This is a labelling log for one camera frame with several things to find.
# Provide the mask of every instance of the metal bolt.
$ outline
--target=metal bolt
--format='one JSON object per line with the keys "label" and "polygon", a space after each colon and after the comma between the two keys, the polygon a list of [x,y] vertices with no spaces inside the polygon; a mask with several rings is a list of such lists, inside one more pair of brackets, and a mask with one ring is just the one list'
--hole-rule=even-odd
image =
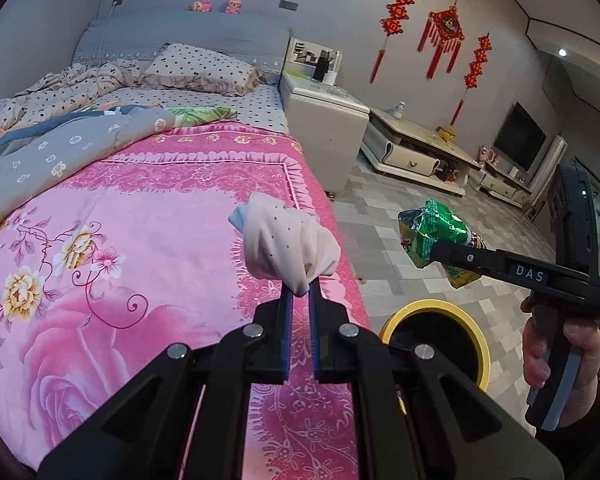
{"label": "metal bolt", "polygon": [[187,355],[187,346],[183,343],[174,343],[167,348],[167,355],[171,359],[182,359]]}
{"label": "metal bolt", "polygon": [[425,344],[416,346],[415,352],[420,359],[424,359],[425,361],[431,359],[436,354],[433,346]]}
{"label": "metal bolt", "polygon": [[340,325],[338,331],[344,337],[355,337],[360,333],[360,329],[353,323],[343,323]]}
{"label": "metal bolt", "polygon": [[264,334],[264,329],[257,323],[251,323],[242,329],[242,333],[247,337],[260,337]]}

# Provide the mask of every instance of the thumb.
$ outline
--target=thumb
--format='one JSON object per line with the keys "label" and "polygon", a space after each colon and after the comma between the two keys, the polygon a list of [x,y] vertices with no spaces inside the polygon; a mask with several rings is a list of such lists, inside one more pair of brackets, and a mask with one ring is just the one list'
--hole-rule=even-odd
{"label": "thumb", "polygon": [[568,319],[564,323],[564,335],[568,341],[582,348],[580,371],[574,386],[583,386],[595,380],[600,369],[600,330],[589,319]]}

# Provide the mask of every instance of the polka dot bed sheet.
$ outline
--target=polka dot bed sheet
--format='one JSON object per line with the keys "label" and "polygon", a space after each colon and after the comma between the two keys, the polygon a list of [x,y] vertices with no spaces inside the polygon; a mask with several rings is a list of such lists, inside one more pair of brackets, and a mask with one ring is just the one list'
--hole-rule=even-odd
{"label": "polka dot bed sheet", "polygon": [[112,102],[124,104],[170,106],[228,106],[238,112],[238,121],[256,128],[288,134],[282,98],[278,89],[260,84],[245,97],[227,97],[220,94],[190,90],[157,90],[120,88],[97,99],[94,104]]}

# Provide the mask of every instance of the hand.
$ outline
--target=hand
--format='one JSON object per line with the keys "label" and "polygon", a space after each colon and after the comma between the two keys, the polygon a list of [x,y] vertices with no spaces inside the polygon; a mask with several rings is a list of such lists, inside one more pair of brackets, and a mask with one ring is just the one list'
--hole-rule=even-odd
{"label": "hand", "polygon": [[[530,313],[529,298],[520,305],[522,312]],[[574,346],[583,349],[582,361],[567,404],[560,416],[559,428],[570,426],[589,413],[598,392],[598,370],[600,369],[600,330],[590,319],[568,319],[564,324],[564,335]],[[542,357],[546,353],[546,339],[527,320],[522,334],[522,359],[525,381],[534,388],[542,388],[551,370]]]}

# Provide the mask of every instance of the red chinese knot decoration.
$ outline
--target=red chinese knot decoration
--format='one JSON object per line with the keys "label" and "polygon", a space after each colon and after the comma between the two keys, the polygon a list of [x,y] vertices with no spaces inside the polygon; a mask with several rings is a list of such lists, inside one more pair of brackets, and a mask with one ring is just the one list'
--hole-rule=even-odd
{"label": "red chinese knot decoration", "polygon": [[443,54],[453,53],[446,67],[446,73],[450,73],[456,64],[460,46],[462,45],[462,40],[464,40],[464,34],[462,33],[462,27],[458,19],[457,3],[458,0],[446,10],[429,13],[427,25],[418,44],[418,52],[424,50],[427,40],[436,49],[429,65],[429,70],[427,70],[427,79],[433,78]]}
{"label": "red chinese knot decoration", "polygon": [[451,119],[451,126],[456,123],[456,119],[460,114],[460,110],[462,110],[462,105],[464,105],[464,99],[466,98],[467,92],[471,88],[478,88],[478,76],[482,75],[482,66],[488,61],[487,51],[492,50],[489,33],[487,33],[486,36],[481,36],[478,38],[478,41],[480,42],[480,48],[478,48],[478,50],[474,50],[475,60],[469,63],[469,73],[464,76],[464,85],[466,86],[466,90],[464,91],[462,99],[460,99],[458,108],[456,108],[454,118]]}
{"label": "red chinese knot decoration", "polygon": [[389,36],[394,34],[402,34],[404,31],[402,30],[402,25],[400,22],[402,20],[408,20],[409,15],[407,14],[407,5],[413,5],[415,3],[414,0],[395,0],[395,3],[388,4],[386,8],[389,10],[389,17],[383,18],[380,20],[382,25],[382,30],[386,34],[384,38],[384,43],[382,44],[382,48],[378,52],[378,57],[376,58],[376,63],[371,72],[371,78],[369,82],[373,84],[376,79],[376,74],[378,73],[378,69],[380,68],[380,64],[382,63],[382,58],[384,57],[384,51],[386,50],[386,44],[389,40]]}

